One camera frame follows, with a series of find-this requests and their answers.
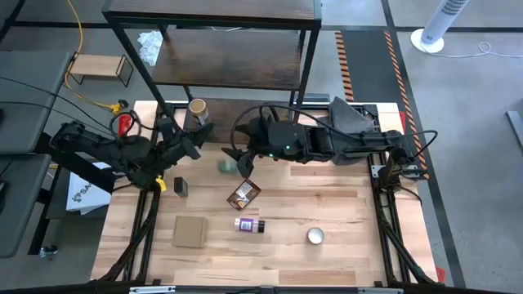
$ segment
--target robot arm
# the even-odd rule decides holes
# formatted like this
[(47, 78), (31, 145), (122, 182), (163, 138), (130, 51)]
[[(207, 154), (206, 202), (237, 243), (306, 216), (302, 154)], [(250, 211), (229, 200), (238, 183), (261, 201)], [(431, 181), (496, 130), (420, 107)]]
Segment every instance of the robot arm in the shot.
[(88, 131), (78, 122), (65, 123), (51, 139), (51, 145), (62, 152), (84, 152), (109, 164), (114, 171), (124, 173), (139, 188), (147, 188), (156, 177), (178, 160), (188, 155), (200, 157), (195, 146), (201, 147), (212, 130), (212, 124), (197, 131), (174, 131), (171, 121), (158, 121), (163, 141), (154, 146), (143, 136), (108, 139)]
[(398, 131), (344, 134), (331, 127), (276, 121), (271, 116), (253, 118), (248, 124), (238, 125), (235, 130), (249, 136), (247, 151), (234, 146), (222, 150), (238, 163), (243, 177), (251, 175), (256, 155), (305, 164), (309, 161), (327, 162), (338, 155), (366, 158), (370, 154), (389, 151), (394, 154), (394, 160), (381, 171), (383, 175), (387, 174), (386, 178), (398, 176), (402, 167), (413, 162), (403, 148), (405, 137)]

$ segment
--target small jar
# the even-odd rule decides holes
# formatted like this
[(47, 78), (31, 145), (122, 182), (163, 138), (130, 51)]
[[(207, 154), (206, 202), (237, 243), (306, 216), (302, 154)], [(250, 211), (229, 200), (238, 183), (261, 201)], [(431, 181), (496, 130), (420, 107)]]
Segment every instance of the small jar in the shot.
[(265, 232), (265, 221), (248, 218), (237, 218), (235, 220), (235, 229), (238, 232), (263, 233)]

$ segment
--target white cable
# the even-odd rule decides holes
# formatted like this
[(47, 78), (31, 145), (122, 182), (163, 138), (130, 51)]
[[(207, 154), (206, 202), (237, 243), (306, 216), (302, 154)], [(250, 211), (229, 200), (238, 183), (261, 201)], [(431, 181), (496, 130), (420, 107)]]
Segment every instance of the white cable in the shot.
[(233, 29), (214, 29), (214, 27), (211, 27), (212, 30), (215, 30), (215, 31), (219, 31), (219, 30), (222, 30), (222, 31), (225, 31), (225, 32), (232, 32), (232, 31), (235, 31), (237, 29), (243, 29), (242, 27), (238, 27), (238, 28), (233, 28)]
[(431, 56), (435, 56), (435, 57), (447, 57), (447, 58), (469, 58), (469, 57), (478, 57), (478, 56), (485, 56), (485, 55), (493, 55), (493, 56), (497, 56), (497, 57), (508, 57), (508, 58), (523, 58), (523, 55), (521, 56), (517, 56), (517, 55), (508, 55), (508, 54), (499, 54), (499, 53), (495, 53), (495, 52), (492, 52), (492, 46), (490, 45), (489, 42), (481, 42), (480, 45), (478, 45), (477, 47), (480, 49), (481, 53), (476, 53), (476, 54), (470, 54), (470, 55), (462, 55), (462, 56), (449, 56), (449, 55), (445, 55), (445, 54), (434, 54), (434, 53), (430, 53), (424, 46), (423, 46), (423, 42), (420, 43), (421, 44), (421, 47), (422, 49), (425, 51), (425, 53), (431, 55)]

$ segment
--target gray desk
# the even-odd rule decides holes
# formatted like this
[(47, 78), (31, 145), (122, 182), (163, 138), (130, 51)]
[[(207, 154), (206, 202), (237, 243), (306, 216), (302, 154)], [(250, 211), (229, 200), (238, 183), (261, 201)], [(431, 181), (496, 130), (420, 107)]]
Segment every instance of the gray desk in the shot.
[[(26, 82), (58, 93), (71, 55), (65, 52), (0, 52), (0, 76)], [(29, 102), (51, 107), (56, 97), (0, 79), (0, 154), (33, 152), (50, 110), (32, 105), (9, 105), (3, 101)]]
[(6, 202), (0, 213), (1, 258), (16, 254), (49, 168), (51, 156), (46, 154), (2, 156), (0, 171), (11, 160), (11, 165), (2, 174), (2, 180), (9, 185), (5, 195)]

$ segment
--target small wooden bench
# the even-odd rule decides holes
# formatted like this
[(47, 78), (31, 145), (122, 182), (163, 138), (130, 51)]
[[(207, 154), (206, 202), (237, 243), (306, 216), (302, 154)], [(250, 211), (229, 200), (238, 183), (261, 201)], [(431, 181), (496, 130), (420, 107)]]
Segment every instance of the small wooden bench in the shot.
[[(78, 84), (82, 84), (85, 76), (97, 76), (118, 78), (127, 87), (133, 70), (134, 68), (125, 55), (95, 56), (76, 54), (69, 74)], [(75, 74), (82, 75), (80, 82), (74, 77)]]

